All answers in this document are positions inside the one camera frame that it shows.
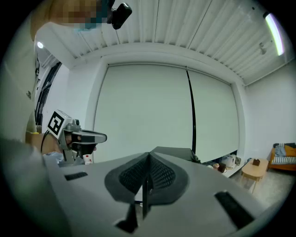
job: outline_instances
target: cable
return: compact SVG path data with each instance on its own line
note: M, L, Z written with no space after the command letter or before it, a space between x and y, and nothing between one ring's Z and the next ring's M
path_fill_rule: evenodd
M49 131L47 130L42 138L42 142L41 142L41 148L40 148L40 152L42 153L42 147L43 147L43 142L45 140L45 137L49 134Z

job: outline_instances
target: roller blind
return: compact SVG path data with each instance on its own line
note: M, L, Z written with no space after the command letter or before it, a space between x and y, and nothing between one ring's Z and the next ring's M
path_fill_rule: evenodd
M210 161L238 149L239 131L234 95L229 85L189 71L195 105L196 155Z
M186 71L155 65L109 67L99 95L95 131L108 136L97 145L95 162L151 151L156 146L191 148Z

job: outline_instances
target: ceiling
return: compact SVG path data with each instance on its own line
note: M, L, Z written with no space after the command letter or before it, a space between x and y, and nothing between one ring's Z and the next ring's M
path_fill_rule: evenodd
M42 49L36 47L36 49L38 60L41 67L53 67L59 62L45 47L43 47Z
M175 45L218 61L246 85L294 58L283 30L285 53L277 55L264 10L251 0L116 0L133 10L121 29L111 25L77 32L51 25L74 58L117 44L151 42ZM259 44L263 44L265 54Z

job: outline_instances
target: fluorescent light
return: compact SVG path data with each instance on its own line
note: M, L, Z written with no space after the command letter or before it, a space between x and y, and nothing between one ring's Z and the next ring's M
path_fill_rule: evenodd
M281 36L279 34L276 22L274 20L274 17L271 14L268 14L265 17L265 19L266 19L267 24L269 26L269 29L270 29L270 31L272 33L273 40L274 40L274 42L276 44L277 54L282 55L284 53L284 47L283 47L282 39L281 39Z
M43 43L41 43L41 42L38 41L37 42L37 46L42 49L43 48Z

